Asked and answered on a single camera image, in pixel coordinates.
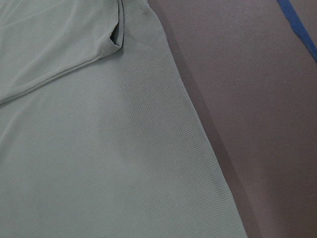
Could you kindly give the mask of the olive green long-sleeve shirt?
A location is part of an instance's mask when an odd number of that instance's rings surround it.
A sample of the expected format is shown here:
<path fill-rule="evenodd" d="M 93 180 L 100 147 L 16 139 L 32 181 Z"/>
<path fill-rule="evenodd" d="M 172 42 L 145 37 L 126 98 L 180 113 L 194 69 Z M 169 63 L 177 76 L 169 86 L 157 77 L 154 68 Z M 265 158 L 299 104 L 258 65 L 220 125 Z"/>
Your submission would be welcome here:
<path fill-rule="evenodd" d="M 1 1 L 0 235 L 246 236 L 147 1 Z"/>

